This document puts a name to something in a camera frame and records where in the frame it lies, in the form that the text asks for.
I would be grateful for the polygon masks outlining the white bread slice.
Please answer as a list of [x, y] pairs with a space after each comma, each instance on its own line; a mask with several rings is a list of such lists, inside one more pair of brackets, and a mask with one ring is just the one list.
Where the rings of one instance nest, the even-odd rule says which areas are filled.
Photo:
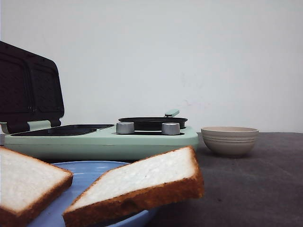
[[19, 152], [0, 149], [0, 225], [26, 227], [67, 190], [73, 173]]
[[203, 197], [204, 180], [192, 146], [106, 171], [62, 214], [67, 227], [103, 221]]

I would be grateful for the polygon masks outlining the beige ribbed bowl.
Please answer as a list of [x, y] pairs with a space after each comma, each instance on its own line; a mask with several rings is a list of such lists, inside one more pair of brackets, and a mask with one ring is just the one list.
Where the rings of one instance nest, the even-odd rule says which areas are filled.
[[201, 128], [205, 145], [215, 154], [241, 157], [249, 153], [259, 130], [245, 127], [209, 126]]

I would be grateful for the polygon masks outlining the breakfast maker hinged lid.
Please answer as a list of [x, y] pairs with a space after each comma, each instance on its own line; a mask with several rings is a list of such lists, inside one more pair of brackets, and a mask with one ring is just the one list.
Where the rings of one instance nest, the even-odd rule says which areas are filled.
[[0, 43], [0, 121], [7, 134], [30, 130], [29, 122], [60, 126], [64, 104], [54, 61]]

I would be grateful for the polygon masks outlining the mint green breakfast maker base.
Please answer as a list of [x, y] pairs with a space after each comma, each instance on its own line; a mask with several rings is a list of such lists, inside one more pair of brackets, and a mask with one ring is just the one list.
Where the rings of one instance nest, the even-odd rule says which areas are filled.
[[117, 134], [116, 125], [68, 125], [81, 135], [64, 135], [62, 127], [54, 127], [5, 135], [3, 145], [11, 150], [49, 160], [139, 160], [191, 145], [199, 139], [190, 126], [179, 135], [163, 135], [161, 131], [139, 131]]

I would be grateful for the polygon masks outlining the black round frying pan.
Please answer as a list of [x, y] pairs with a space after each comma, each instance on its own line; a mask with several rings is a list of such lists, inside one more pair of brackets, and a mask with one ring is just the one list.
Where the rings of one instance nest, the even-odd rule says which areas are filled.
[[178, 114], [178, 109], [171, 109], [163, 117], [126, 117], [118, 120], [133, 122], [135, 131], [160, 131], [163, 123], [179, 123], [180, 129], [184, 129], [188, 118], [176, 117]]

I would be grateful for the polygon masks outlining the right silver control knob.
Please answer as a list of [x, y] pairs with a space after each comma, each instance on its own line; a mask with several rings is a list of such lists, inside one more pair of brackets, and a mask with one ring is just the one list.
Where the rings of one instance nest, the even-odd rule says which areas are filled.
[[180, 134], [180, 125], [177, 122], [162, 123], [161, 133], [163, 135], [179, 135]]

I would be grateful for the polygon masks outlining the silver control knob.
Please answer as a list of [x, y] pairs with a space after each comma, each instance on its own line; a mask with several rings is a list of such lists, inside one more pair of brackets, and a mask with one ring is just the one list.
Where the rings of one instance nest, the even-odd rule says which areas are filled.
[[116, 134], [133, 134], [134, 133], [134, 122], [117, 122], [116, 123]]
[[177, 122], [162, 123], [161, 133], [163, 135], [179, 135], [180, 134], [180, 125]]

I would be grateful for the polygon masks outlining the left silver control knob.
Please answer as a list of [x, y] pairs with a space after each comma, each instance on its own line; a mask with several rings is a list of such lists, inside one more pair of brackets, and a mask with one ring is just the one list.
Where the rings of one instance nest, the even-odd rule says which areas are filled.
[[133, 134], [134, 133], [134, 122], [117, 122], [116, 123], [116, 134]]

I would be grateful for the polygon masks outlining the blue plastic plate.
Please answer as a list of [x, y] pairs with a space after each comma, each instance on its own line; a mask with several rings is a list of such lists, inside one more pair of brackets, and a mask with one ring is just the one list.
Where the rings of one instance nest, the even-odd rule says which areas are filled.
[[[64, 227], [62, 213], [88, 186], [107, 170], [123, 166], [125, 162], [116, 161], [72, 161], [54, 163], [55, 166], [73, 173], [71, 187], [54, 200], [34, 221], [30, 227]], [[95, 227], [143, 227], [156, 214], [157, 208], [128, 215], [122, 218], [94, 224]]]

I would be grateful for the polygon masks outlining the grey felt table mat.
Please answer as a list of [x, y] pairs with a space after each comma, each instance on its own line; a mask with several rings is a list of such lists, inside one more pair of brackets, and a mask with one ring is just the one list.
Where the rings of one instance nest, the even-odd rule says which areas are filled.
[[108, 223], [110, 227], [300, 227], [303, 136], [262, 132], [241, 158], [196, 150], [205, 194]]

